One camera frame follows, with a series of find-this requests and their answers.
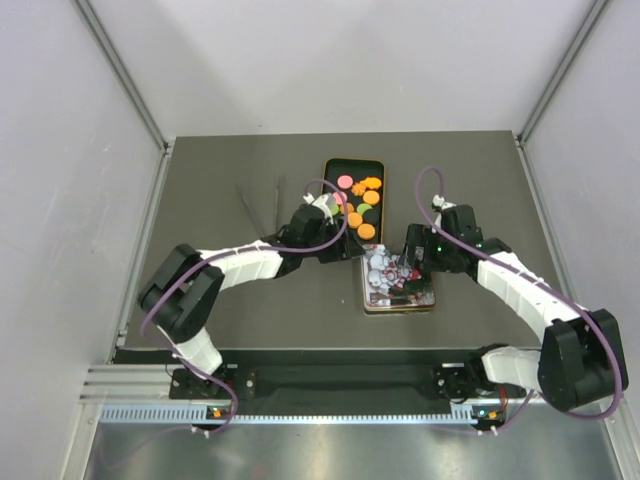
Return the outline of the steel serving tongs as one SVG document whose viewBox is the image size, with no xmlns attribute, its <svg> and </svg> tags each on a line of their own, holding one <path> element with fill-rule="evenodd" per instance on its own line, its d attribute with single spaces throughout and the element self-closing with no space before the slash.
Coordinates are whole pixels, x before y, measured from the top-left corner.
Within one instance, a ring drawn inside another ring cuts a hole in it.
<svg viewBox="0 0 640 480">
<path fill-rule="evenodd" d="M 278 232 L 284 225 L 284 190 L 286 177 L 274 174 L 266 184 L 236 181 L 234 192 L 244 214 L 259 237 Z"/>
</svg>

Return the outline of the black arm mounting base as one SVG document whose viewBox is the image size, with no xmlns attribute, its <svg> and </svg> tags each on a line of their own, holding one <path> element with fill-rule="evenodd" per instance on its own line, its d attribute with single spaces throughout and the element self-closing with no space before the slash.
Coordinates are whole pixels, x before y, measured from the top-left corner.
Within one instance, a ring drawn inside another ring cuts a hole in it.
<svg viewBox="0 0 640 480">
<path fill-rule="evenodd" d="M 225 364 L 201 376 L 187 368 L 172 374 L 172 399 L 218 399 L 229 387 L 240 401 L 271 399 L 280 393 L 322 394 L 408 391 L 420 399 L 460 403 L 477 397 L 496 397 L 498 387 L 475 382 L 461 364 Z"/>
</svg>

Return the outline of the gold tin lid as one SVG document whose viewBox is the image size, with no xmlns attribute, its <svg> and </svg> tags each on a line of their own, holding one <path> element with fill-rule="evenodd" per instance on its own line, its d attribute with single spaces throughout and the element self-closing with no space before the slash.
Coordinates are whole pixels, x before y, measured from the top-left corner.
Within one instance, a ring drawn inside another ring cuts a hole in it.
<svg viewBox="0 0 640 480">
<path fill-rule="evenodd" d="M 363 306 L 435 305 L 432 281 L 413 268 L 398 267 L 398 256 L 384 244 L 364 246 L 361 257 Z"/>
</svg>

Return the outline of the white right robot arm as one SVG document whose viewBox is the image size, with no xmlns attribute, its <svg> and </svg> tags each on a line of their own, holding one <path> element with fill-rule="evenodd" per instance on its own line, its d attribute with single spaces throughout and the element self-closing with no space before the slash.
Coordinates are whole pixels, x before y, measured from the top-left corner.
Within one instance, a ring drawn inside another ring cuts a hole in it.
<svg viewBox="0 0 640 480">
<path fill-rule="evenodd" d="M 437 195 L 436 218 L 407 229 L 403 260 L 421 277 L 433 273 L 466 274 L 494 294 L 537 336 L 537 349 L 493 344 L 468 362 L 466 380 L 487 396 L 502 384 L 532 390 L 556 410 L 573 413 L 586 404 L 611 398 L 615 411 L 628 386 L 628 374 L 616 318 L 607 310 L 590 311 L 553 290 L 501 240 L 484 238 L 469 205 Z"/>
</svg>

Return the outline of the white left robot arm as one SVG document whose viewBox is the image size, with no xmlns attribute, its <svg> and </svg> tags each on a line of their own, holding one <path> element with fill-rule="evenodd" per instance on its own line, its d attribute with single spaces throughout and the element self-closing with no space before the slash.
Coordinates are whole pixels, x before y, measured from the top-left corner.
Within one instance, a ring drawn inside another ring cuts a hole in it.
<svg viewBox="0 0 640 480">
<path fill-rule="evenodd" d="M 250 244 L 218 251 L 175 247 L 138 295 L 144 322 L 153 323 L 205 396 L 226 387 L 222 355 L 206 323 L 220 292 L 257 280 L 282 278 L 306 258 L 321 264 L 358 258 L 364 248 L 348 223 L 319 205 L 306 204 L 276 233 Z"/>
</svg>

